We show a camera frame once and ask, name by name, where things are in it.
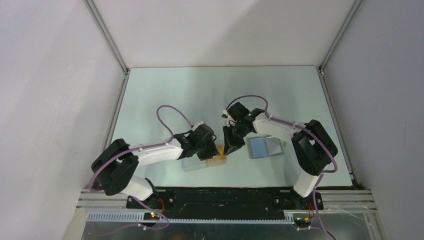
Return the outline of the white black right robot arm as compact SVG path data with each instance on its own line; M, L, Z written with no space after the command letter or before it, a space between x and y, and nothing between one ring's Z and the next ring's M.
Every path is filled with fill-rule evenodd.
M226 125L222 128L225 155L245 146L248 134L267 135L293 147L301 171L293 185L290 201L297 209L308 206L310 194L324 169L335 162L338 154L338 148L323 125L315 119L306 123L286 121L271 116L265 109L248 110L240 102L223 110L222 117L226 119Z

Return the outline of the aluminium frame rail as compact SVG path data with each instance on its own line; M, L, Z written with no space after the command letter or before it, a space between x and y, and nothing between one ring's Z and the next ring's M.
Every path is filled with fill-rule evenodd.
M319 189L295 202L279 188L161 188L149 208L131 196L84 189L77 202L93 221L134 223L286 223L318 214L375 213L369 190Z

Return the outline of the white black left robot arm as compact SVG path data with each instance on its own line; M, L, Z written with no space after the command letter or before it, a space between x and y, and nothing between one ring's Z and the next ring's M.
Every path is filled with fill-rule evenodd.
M98 183L107 196L126 194L145 208L153 208L158 202L157 190L148 178L135 175L137 168L193 156L201 161L210 159L219 155L215 140L215 132L202 121L161 143L131 146L116 139L91 164L89 187Z

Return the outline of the orange VIP card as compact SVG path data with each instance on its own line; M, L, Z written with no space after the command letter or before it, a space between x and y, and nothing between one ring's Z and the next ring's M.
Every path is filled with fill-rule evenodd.
M227 156L224 154L224 146L217 145L216 147L218 150L218 155L215 155L212 158L206 160L206 166L208 168L224 165L227 162Z

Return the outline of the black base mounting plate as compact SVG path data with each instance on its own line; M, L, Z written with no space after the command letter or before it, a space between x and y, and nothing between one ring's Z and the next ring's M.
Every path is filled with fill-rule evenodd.
M286 220L286 211L323 210L320 193L302 198L292 187L159 187L147 202L175 220Z

